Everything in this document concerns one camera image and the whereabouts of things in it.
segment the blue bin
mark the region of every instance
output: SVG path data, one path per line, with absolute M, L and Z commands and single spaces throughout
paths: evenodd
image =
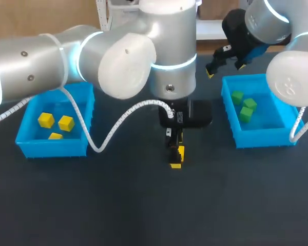
M 77 103 L 87 129 L 90 129 L 94 106 L 93 85 L 79 83 L 66 85 Z M 41 113 L 51 113 L 55 123 L 51 129 L 40 127 L 37 119 Z M 73 117 L 75 126 L 71 132 L 59 129 L 63 115 Z M 51 133 L 62 134 L 64 139 L 48 140 Z M 86 156 L 88 141 L 76 112 L 68 98 L 60 90 L 35 96 L 28 104 L 17 134 L 16 144 L 27 158 Z
M 242 91 L 243 99 L 253 98 L 258 104 L 249 123 L 239 120 L 242 105 L 234 106 L 234 91 Z M 296 144 L 289 141 L 289 134 L 298 116 L 298 110 L 279 100 L 270 91 L 265 74 L 224 77 L 221 95 L 237 148 Z

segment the green cube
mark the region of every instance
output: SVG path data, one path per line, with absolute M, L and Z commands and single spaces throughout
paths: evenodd
M 244 123 L 249 123 L 253 114 L 253 110 L 243 107 L 240 113 L 240 120 Z
M 233 91 L 232 101 L 234 105 L 241 105 L 244 93 L 241 91 Z
M 247 107 L 255 111 L 257 109 L 257 103 L 252 98 L 248 98 L 244 100 L 243 107 Z

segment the dark table surface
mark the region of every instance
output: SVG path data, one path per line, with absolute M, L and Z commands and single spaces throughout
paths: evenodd
M 272 57 L 240 72 L 229 61 L 210 81 L 210 57 L 198 58 L 192 97 L 213 100 L 214 122 L 185 131 L 180 171 L 166 161 L 156 107 L 87 158 L 26 160 L 14 143 L 24 110 L 2 122 L 0 245 L 308 245 L 308 133 L 292 148 L 237 150 L 220 98 L 222 76 L 264 73 Z M 148 88 L 128 101 L 96 91 L 95 142 L 148 98 Z

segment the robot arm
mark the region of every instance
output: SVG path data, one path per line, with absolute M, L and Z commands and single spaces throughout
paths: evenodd
M 215 52 L 207 65 L 213 76 L 225 59 L 236 56 L 237 69 L 263 54 L 269 45 L 292 33 L 290 44 L 267 69 L 267 82 L 282 101 L 308 106 L 308 0 L 254 0 L 245 10 L 233 10 L 223 21 L 230 47 Z
M 62 33 L 0 40 L 0 104 L 67 83 L 88 81 L 126 99 L 150 77 L 165 100 L 196 87 L 196 1 L 140 0 L 133 23 L 101 32 L 76 26 Z

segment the cable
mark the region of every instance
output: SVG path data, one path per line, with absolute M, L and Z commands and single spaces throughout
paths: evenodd
M 298 141 L 303 136 L 303 134 L 308 130 L 308 122 L 307 122 L 303 126 L 303 128 L 297 133 L 297 135 L 294 136 L 294 134 L 295 134 L 295 132 L 296 132 L 300 122 L 301 122 L 301 119 L 303 117 L 303 114 L 304 114 L 305 110 L 306 110 L 306 107 L 303 107 L 303 108 L 300 109 L 298 118 L 296 119 L 296 122 L 294 123 L 293 128 L 292 128 L 291 133 L 290 133 L 290 142 Z
M 111 140 L 111 138 L 113 137 L 113 134 L 117 131 L 117 129 L 120 127 L 120 125 L 123 123 L 123 121 L 130 115 L 132 114 L 134 111 L 136 111 L 137 109 L 143 107 L 143 106 L 147 106 L 147 105 L 157 105 L 157 106 L 160 106 L 162 108 L 164 108 L 168 114 L 168 117 L 170 119 L 172 119 L 174 117 L 174 113 L 172 111 L 172 109 L 168 106 L 168 104 L 162 102 L 162 101 L 159 101 L 159 100 L 146 100 L 146 101 L 142 101 L 142 102 L 139 102 L 137 104 L 135 104 L 134 106 L 132 106 L 130 109 L 128 109 L 121 117 L 120 119 L 115 123 L 115 125 L 112 127 L 112 129 L 110 130 L 110 132 L 108 133 L 107 137 L 105 138 L 103 144 L 101 145 L 100 148 L 97 148 L 96 145 L 93 143 L 91 137 L 90 137 L 90 134 L 89 134 L 89 131 L 87 129 L 87 126 L 83 120 L 83 117 L 81 115 L 81 112 L 74 100 L 74 98 L 72 97 L 72 95 L 64 88 L 64 87 L 61 87 L 61 91 L 67 96 L 67 98 L 71 101 L 74 109 L 75 109 L 75 112 L 76 112 L 76 115 L 78 116 L 79 120 L 80 120 L 80 123 L 81 123 L 81 127 L 84 131 L 84 133 L 86 134 L 86 137 L 88 139 L 88 142 L 90 144 L 90 146 L 92 147 L 92 149 L 97 152 L 97 153 L 101 153 L 104 151 L 104 149 L 106 148 L 108 142 Z
M 18 104 L 16 104 L 14 107 L 10 108 L 7 110 L 5 113 L 0 115 L 0 121 L 4 120 L 8 116 L 12 115 L 15 113 L 17 110 L 21 109 L 23 106 L 25 106 L 31 99 L 32 97 L 28 97 L 20 101 Z

